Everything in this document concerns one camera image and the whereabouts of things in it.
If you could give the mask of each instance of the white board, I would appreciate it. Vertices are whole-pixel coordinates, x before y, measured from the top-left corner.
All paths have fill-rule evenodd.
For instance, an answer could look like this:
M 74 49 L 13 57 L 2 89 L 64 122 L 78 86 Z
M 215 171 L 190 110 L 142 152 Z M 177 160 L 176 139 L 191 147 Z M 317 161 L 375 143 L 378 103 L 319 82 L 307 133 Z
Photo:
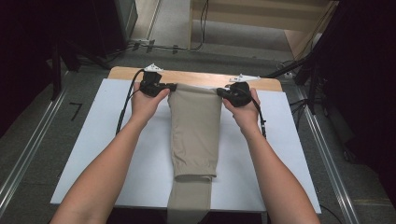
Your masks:
M 104 79 L 78 136 L 51 203 L 60 203 L 88 164 L 114 138 L 131 81 Z M 318 198 L 306 165 L 284 92 L 258 91 L 267 139 L 308 194 L 317 213 Z M 125 112 L 124 123 L 131 116 Z M 140 135 L 117 206 L 166 208 L 172 188 L 170 154 L 171 114 L 167 100 L 160 102 L 154 117 Z M 219 161 L 213 179 L 211 210 L 262 212 L 259 186 L 248 145 L 233 115 L 221 109 Z

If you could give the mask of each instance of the khaki fabric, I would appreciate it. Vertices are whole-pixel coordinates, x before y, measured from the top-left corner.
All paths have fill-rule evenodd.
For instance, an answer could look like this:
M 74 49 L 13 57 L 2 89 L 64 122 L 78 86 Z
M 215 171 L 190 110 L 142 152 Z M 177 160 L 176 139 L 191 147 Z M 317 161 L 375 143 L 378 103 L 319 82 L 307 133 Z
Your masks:
M 216 90 L 177 84 L 168 103 L 175 177 L 168 223 L 196 224 L 210 208 L 212 177 L 216 177 L 219 156 L 221 98 Z

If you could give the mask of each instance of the person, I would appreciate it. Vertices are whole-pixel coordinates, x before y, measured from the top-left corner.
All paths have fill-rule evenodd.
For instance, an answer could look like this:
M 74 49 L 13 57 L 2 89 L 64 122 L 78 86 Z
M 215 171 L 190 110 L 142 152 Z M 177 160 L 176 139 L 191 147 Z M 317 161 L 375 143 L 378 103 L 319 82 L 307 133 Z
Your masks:
M 251 89 L 258 102 L 257 92 Z M 106 223 L 116 202 L 134 154 L 139 135 L 154 115 L 158 103 L 169 94 L 156 97 L 138 91 L 132 99 L 134 113 L 110 142 L 87 166 L 55 212 L 50 223 Z M 262 136 L 258 112 L 253 103 L 233 107 L 223 100 L 247 140 L 262 199 L 273 223 L 319 223 L 303 187 Z

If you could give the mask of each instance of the floor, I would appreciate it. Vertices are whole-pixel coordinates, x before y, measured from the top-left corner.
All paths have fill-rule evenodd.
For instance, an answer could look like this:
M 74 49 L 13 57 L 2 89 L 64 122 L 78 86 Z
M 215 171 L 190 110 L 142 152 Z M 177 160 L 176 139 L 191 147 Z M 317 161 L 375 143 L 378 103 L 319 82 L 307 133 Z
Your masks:
M 177 13 L 175 17 L 173 13 L 175 8 L 181 11 L 186 7 L 183 2 L 187 1 L 136 0 L 138 10 L 141 11 L 138 12 L 138 23 L 142 25 L 136 25 L 132 40 L 155 40 L 156 45 L 178 45 L 186 48 L 185 34 L 178 32 L 180 29 L 184 30 L 181 27 L 185 26 L 185 22 L 177 20 L 186 15 Z M 208 22 L 205 31 L 205 44 L 198 52 L 174 53 L 169 50 L 149 51 L 140 48 L 121 54 L 111 64 L 144 67 L 150 63 L 157 63 L 169 70 L 261 75 L 274 72 L 277 67 L 282 66 L 281 62 L 292 60 L 286 37 L 281 30 Z M 193 45 L 199 44 L 200 36 L 199 28 L 194 28 Z M 107 75 L 108 71 L 92 64 L 81 67 L 78 73 L 68 73 L 64 78 L 67 88 L 63 101 L 30 160 L 30 165 L 24 171 L 20 184 L 14 189 L 7 209 L 0 210 L 0 223 L 47 223 L 50 220 L 57 207 L 49 203 L 50 197 L 90 110 L 96 91 Z M 292 79 L 283 76 L 278 79 L 291 103 L 300 99 Z M 34 134 L 35 127 L 50 104 L 50 95 L 51 86 L 36 97 L 0 139 L 1 185 L 6 182 L 14 164 Z M 78 113 L 76 104 L 82 105 Z M 382 190 L 376 174 L 363 164 L 344 160 L 342 144 L 320 105 L 317 112 L 321 131 L 359 218 L 359 222 L 356 223 L 396 223 L 395 209 Z M 319 215 L 321 222 L 339 223 L 336 218 L 338 217 L 342 223 L 353 223 L 344 218 L 306 116 L 301 118 L 299 136 L 319 202 L 324 206 L 322 214 Z

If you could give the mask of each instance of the wire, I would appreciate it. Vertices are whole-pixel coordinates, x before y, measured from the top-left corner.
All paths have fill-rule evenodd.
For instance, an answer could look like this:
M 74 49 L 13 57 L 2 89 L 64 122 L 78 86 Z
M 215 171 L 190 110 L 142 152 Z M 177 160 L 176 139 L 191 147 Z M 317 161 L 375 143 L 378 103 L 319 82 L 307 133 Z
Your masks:
M 287 60 L 287 61 L 285 61 L 285 62 L 278 63 L 278 64 L 276 65 L 276 70 L 280 70 L 280 69 L 286 67 L 285 63 L 295 63 L 295 62 L 296 62 L 295 60 Z M 294 74 L 297 74 L 296 71 L 294 71 L 294 69 L 291 69 L 291 71 L 292 71 Z
M 341 221 L 341 219 L 334 213 L 334 212 L 332 212 L 332 210 L 330 210 L 329 208 L 327 208 L 327 207 L 325 207 L 325 206 L 323 206 L 323 205 L 319 205 L 320 207 L 322 207 L 322 208 L 324 208 L 325 210 L 327 210 L 328 212 L 330 212 L 335 218 L 337 218 L 337 220 L 338 220 L 338 222 L 339 223 L 341 223 L 341 224 L 343 224 L 343 222 Z
M 307 99 L 299 100 L 297 102 L 290 103 L 290 106 L 297 105 L 297 104 L 299 104 L 299 105 L 296 108 L 294 108 L 293 110 L 291 110 L 291 115 L 294 116 L 294 114 L 297 112 L 297 120 L 295 120 L 295 125 L 296 125 L 296 130 L 298 132 L 298 129 L 300 126 L 300 119 L 301 119 L 301 116 L 303 115 L 303 112 L 304 112 L 306 106 L 308 105 L 308 100 Z
M 261 124 L 261 128 L 262 128 L 262 135 L 266 138 L 267 137 L 267 133 L 265 132 L 265 122 L 266 120 L 262 117 L 262 109 L 260 108 L 260 105 L 257 103 L 257 101 L 251 96 L 251 94 L 245 92 L 242 89 L 239 88 L 235 88 L 238 91 L 241 91 L 242 93 L 244 93 L 246 96 L 248 96 L 250 98 L 250 100 L 253 102 L 254 106 L 256 107 L 257 111 L 259 112 L 259 117 L 260 117 L 260 124 Z
M 199 50 L 202 47 L 202 45 L 205 43 L 205 27 L 206 27 L 206 18 L 207 18 L 208 9 L 209 9 L 209 0 L 206 0 L 206 2 L 204 4 L 204 8 L 203 8 L 202 13 L 201 13 L 201 19 L 200 19 L 200 24 L 201 24 L 201 43 L 196 48 L 194 48 L 194 49 L 183 49 L 183 48 L 171 47 L 171 46 L 145 45 L 145 44 L 140 44 L 139 46 L 145 47 L 145 48 L 151 48 L 151 49 L 170 49 L 170 50 L 183 50 L 183 51 L 197 51 L 197 50 Z
M 121 110 L 121 113 L 120 113 L 119 123 L 117 124 L 116 135 L 120 132 L 121 125 L 122 125 L 122 121 L 123 121 L 123 117 L 124 117 L 124 115 L 125 115 L 125 109 L 126 109 L 126 106 L 127 106 L 128 103 L 129 103 L 129 100 L 131 99 L 131 97 L 132 97 L 135 93 L 137 93 L 138 91 L 140 91 L 140 89 L 139 89 L 139 90 L 137 90 L 137 91 L 134 91 L 134 92 L 131 94 L 132 88 L 134 87 L 134 82 L 136 81 L 137 76 L 138 76 L 141 72 L 144 72 L 144 71 L 145 71 L 144 69 L 140 69 L 139 71 L 136 72 L 136 74 L 134 74 L 134 78 L 132 79 L 131 86 L 129 87 L 129 90 L 128 90 L 128 94 L 126 95 L 124 107 L 123 107 L 123 109 Z

